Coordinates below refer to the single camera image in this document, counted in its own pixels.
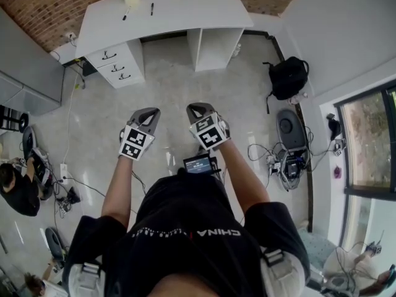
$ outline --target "flower pot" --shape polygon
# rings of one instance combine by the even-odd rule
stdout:
[[[135,9],[139,6],[141,0],[124,0],[125,4],[131,9]]]

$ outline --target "tiled floor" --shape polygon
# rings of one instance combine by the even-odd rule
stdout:
[[[134,110],[148,106],[161,109],[156,140],[134,170],[149,188],[158,178],[182,165],[182,159],[194,156],[197,142],[188,131],[186,106],[195,101],[211,103],[229,122],[231,136],[255,170],[267,184],[265,158],[249,161],[247,147],[259,143],[268,148],[278,142],[275,117],[285,102],[270,99],[271,114],[266,113],[265,98],[270,92],[267,68],[262,61],[278,62],[271,44],[264,37],[244,35],[242,50],[225,70],[195,73],[187,51],[185,38],[174,38],[144,44],[146,83],[112,88],[99,74],[86,78],[85,90],[76,89],[70,114],[70,150],[66,163],[71,175],[85,184],[106,193],[118,157],[118,134]],[[32,118],[39,146],[48,151],[59,173],[67,149],[67,112],[70,105],[75,72],[67,70],[63,106],[52,113]],[[22,135],[7,133],[0,137],[4,145],[3,158],[22,156],[19,144]],[[253,157],[263,153],[251,150]],[[224,168],[219,155],[220,167]],[[62,239],[69,245],[83,214],[98,217],[103,197],[84,186],[75,186],[82,201],[73,206],[63,219],[56,216]],[[226,190],[236,218],[242,211],[236,201],[228,175]],[[278,178],[272,176],[268,191],[271,199],[286,203],[295,222],[308,217],[306,177],[299,188],[286,192]],[[137,210],[143,199],[142,186],[132,182],[132,208]],[[42,203],[38,216],[29,218],[13,211],[0,199],[0,235],[9,253],[0,249],[0,266],[18,283],[20,271],[41,275],[50,259],[41,229],[54,226],[54,201]],[[131,225],[135,215],[131,216]]]

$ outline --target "wall socket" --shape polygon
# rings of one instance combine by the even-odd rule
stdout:
[[[67,171],[67,165],[66,164],[61,164],[61,178],[63,177],[69,178],[69,172]],[[62,185],[67,185],[69,183],[68,179],[63,179]]]
[[[70,39],[70,40],[75,40],[77,37],[76,37],[76,35],[74,34],[74,32],[67,32],[65,35],[64,35],[68,40]]]

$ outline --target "black backpack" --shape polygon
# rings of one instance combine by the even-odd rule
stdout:
[[[272,82],[272,91],[267,97],[267,113],[269,114],[268,98],[274,95],[278,100],[287,100],[297,95],[308,81],[309,65],[306,61],[294,56],[277,65],[270,62],[263,62],[263,64],[270,66],[269,75]]]

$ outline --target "drawer handle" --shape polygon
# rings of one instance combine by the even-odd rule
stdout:
[[[102,58],[102,61],[105,61],[106,59],[112,58],[112,57],[114,57],[114,56],[117,56],[117,53],[115,53],[115,54],[112,55],[112,56],[108,56],[108,55],[107,55],[107,51],[105,51],[105,57]]]
[[[121,74],[121,76],[120,76],[119,80],[123,80],[123,79],[130,78],[130,76],[131,76],[131,75],[129,75],[129,76],[127,76],[127,77],[124,77],[124,74]]]
[[[121,70],[123,70],[125,67],[123,66],[123,68],[120,68],[120,69],[117,69],[117,65],[113,65],[114,66],[114,69],[112,69],[111,71],[112,72],[118,72],[118,71],[121,71]]]

